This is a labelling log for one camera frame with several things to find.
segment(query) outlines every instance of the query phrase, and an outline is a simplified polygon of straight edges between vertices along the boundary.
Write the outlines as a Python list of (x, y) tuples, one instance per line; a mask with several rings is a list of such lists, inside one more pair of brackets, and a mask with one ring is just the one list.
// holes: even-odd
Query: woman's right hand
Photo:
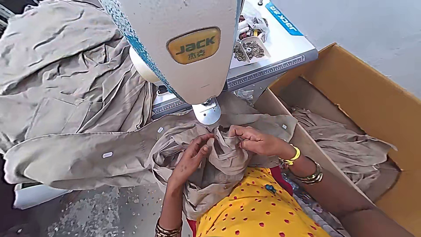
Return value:
[(296, 150), (289, 143), (275, 136), (264, 134), (252, 127), (231, 125), (228, 136), (239, 136), (244, 139), (240, 148), (252, 151), (259, 155), (279, 156), (282, 159), (291, 159)]

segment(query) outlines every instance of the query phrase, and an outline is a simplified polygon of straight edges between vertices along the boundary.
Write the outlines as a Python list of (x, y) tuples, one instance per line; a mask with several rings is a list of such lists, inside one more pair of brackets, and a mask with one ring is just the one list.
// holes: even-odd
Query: blue printed label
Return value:
[(276, 20), (290, 33), (290, 35), (303, 35), (301, 32), (273, 5), (272, 2), (266, 4), (267, 10), (276, 18)]

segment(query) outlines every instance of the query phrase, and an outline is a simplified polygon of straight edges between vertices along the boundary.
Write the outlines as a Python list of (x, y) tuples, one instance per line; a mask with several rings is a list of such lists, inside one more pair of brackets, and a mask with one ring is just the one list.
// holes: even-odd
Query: yellow bracelet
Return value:
[(296, 150), (296, 153), (295, 153), (295, 156), (293, 157), (293, 158), (291, 158), (291, 159), (289, 159), (289, 160), (284, 160), (284, 159), (281, 159), (281, 160), (283, 160), (284, 161), (284, 163), (286, 163), (287, 165), (293, 165), (294, 164), (294, 161), (296, 160), (296, 159), (298, 159), (299, 157), (300, 157), (300, 155), (301, 155), (301, 151), (300, 151), (300, 149), (298, 149), (297, 147), (295, 147), (295, 146), (292, 146), (292, 147), (294, 147), (295, 148), (295, 150)]

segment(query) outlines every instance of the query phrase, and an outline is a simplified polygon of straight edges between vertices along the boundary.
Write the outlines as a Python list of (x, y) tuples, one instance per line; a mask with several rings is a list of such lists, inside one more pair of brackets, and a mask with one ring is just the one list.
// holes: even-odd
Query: wrist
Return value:
[(180, 182), (179, 180), (177, 180), (173, 176), (170, 176), (170, 178), (168, 179), (168, 184), (167, 184), (167, 190), (166, 191), (167, 192), (170, 192), (170, 193), (179, 193), (179, 192), (182, 192), (185, 183), (186, 182)]
[(284, 160), (292, 159), (297, 151), (291, 144), (285, 142), (284, 140), (279, 139), (280, 142), (276, 145), (279, 147), (279, 151), (277, 153), (278, 157)]
[(288, 168), (299, 177), (312, 175), (316, 171), (316, 165), (314, 162), (304, 155), (300, 155), (300, 157), (294, 161), (294, 164), (289, 165)]

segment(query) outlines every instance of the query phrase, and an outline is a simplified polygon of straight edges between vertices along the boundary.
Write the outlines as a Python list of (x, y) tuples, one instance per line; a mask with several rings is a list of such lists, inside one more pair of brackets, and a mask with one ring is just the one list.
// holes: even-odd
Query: garment pile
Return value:
[(292, 115), (323, 151), (362, 191), (380, 176), (378, 165), (387, 160), (387, 152), (397, 148), (369, 135), (360, 135), (344, 124), (323, 118), (299, 107)]
[(9, 183), (68, 190), (127, 187), (168, 178), (192, 139), (214, 133), (209, 158), (184, 187), (195, 220), (226, 197), (246, 167), (271, 168), (228, 137), (232, 124), (289, 141), (297, 120), (260, 114), (232, 93), (221, 118), (203, 125), (193, 111), (151, 121), (153, 87), (135, 70), (129, 44), (101, 8), (45, 0), (10, 19), (0, 39), (0, 151)]

